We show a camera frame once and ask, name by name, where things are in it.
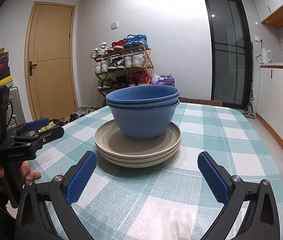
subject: shoe rack shelf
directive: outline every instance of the shoe rack shelf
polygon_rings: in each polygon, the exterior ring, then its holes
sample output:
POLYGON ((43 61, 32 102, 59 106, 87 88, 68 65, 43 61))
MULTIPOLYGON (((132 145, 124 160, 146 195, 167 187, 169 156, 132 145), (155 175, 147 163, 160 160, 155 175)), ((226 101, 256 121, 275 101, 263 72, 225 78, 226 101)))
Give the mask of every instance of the shoe rack shelf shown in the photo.
MULTIPOLYGON (((97 78, 99 80, 102 80, 102 78, 100 76, 102 75, 106 75, 105 78, 108 77, 108 74, 116 74, 116 73, 121 73, 121 72, 127 72, 128 71, 138 71, 138 70, 145 70, 149 79, 148 79, 148 85, 150 84, 151 80, 152 80, 152 74, 153 74, 153 69, 154 69, 154 65, 150 59, 150 53, 151 53, 151 49, 150 48, 146 48, 145 46, 141 45, 141 46, 134 46, 134 47, 130 47, 130 48, 126 48, 126 49, 121 49, 121 50, 116 50, 113 51, 111 53, 107 53, 105 55, 98 55, 97 57, 94 58, 94 60, 100 61, 106 58, 113 58, 113 57, 120 57, 120 56, 126 56, 129 55, 131 53, 134 52, 144 52, 145 56, 146 56, 146 62, 145 62, 145 66, 144 67, 139 67, 139 68, 129 68, 129 69, 125 69, 125 70, 115 70, 115 71, 107 71, 104 73, 100 73, 100 74, 96 74, 97 78)), ((118 89, 101 89, 98 90, 98 92, 103 95, 104 97, 106 97, 106 95, 112 91, 115 91, 118 89)))

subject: metal bolt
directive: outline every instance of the metal bolt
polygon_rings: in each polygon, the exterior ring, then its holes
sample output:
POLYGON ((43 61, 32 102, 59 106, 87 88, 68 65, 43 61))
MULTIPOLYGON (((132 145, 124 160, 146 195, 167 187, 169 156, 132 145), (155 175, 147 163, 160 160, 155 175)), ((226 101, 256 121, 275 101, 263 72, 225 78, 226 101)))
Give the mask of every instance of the metal bolt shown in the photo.
POLYGON ((59 182, 59 181, 61 181, 62 179, 63 179, 63 176, 62 176, 62 175, 57 175, 57 176, 54 177, 54 181, 56 181, 56 182, 59 182))
POLYGON ((241 180, 241 178, 237 175, 232 176, 233 181, 235 182, 239 182, 241 180))
POLYGON ((266 179, 263 179, 262 180, 262 183, 265 185, 265 186, 269 186, 269 181, 268 180, 266 180, 266 179))
POLYGON ((30 186, 31 184, 33 184, 33 181, 31 179, 29 179, 28 181, 26 181, 26 186, 30 186))

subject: hand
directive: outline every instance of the hand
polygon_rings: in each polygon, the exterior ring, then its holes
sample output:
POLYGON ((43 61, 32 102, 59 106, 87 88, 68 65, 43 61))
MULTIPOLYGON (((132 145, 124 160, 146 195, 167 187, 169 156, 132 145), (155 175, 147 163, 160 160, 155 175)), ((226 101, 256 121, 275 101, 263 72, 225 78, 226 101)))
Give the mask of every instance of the hand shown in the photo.
MULTIPOLYGON (((20 171, 20 174, 24 182, 26 182, 29 179, 39 179, 41 177, 41 174, 39 171, 32 172, 28 161, 24 161, 22 163, 19 171, 20 171)), ((1 178, 3 177, 4 177, 4 168, 2 165, 0 165, 0 191, 6 193, 4 185, 1 182, 1 178)))

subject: glass door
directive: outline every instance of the glass door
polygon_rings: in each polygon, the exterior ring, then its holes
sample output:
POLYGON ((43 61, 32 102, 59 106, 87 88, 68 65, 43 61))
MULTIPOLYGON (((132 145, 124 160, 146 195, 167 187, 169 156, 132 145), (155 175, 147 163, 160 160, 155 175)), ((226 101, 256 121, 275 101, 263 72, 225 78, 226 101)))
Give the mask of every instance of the glass door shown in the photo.
POLYGON ((241 0, 205 0, 212 46, 211 99, 245 109, 252 78, 252 47, 241 0))

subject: plate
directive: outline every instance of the plate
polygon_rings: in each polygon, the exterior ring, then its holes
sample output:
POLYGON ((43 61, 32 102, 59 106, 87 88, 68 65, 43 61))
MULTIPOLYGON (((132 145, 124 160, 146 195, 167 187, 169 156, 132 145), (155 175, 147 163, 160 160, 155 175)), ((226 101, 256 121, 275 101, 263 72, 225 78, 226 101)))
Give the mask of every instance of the plate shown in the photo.
POLYGON ((103 155, 106 156, 112 160, 118 161, 118 162, 123 162, 123 163, 146 163, 146 162, 152 162, 161 158, 164 158, 165 156, 171 154, 173 151, 176 151, 178 149, 178 147, 180 146, 180 142, 176 145, 176 147, 174 147, 173 149, 171 149, 170 151, 167 151, 161 155, 157 155, 154 157, 149 157, 149 158, 143 158, 143 159, 128 159, 128 158, 119 158, 119 157, 115 157, 113 155, 110 155, 106 152, 104 152, 103 150, 99 149, 97 147, 97 150, 103 155))
POLYGON ((116 164, 118 166, 127 167, 127 168, 145 168, 145 167, 150 167, 150 166, 154 166, 154 165, 160 164, 160 163, 168 160, 170 157, 172 157, 177 152, 179 152, 179 148, 177 148, 176 150, 174 150, 172 153, 170 153, 169 155, 165 156, 164 158, 160 158, 158 160, 155 160, 155 161, 152 161, 152 162, 146 162, 146 163, 123 163, 123 162, 118 162, 118 161, 115 161, 115 160, 112 160, 112 159, 108 158, 107 156, 103 155, 101 152, 99 152, 99 153, 107 161, 109 161, 111 163, 114 163, 114 164, 116 164))
POLYGON ((94 140, 96 146, 109 155, 144 159, 172 150, 181 141, 181 132, 178 126, 171 122, 161 135, 148 139, 135 139, 125 135, 115 120, 111 120, 97 129, 94 140))

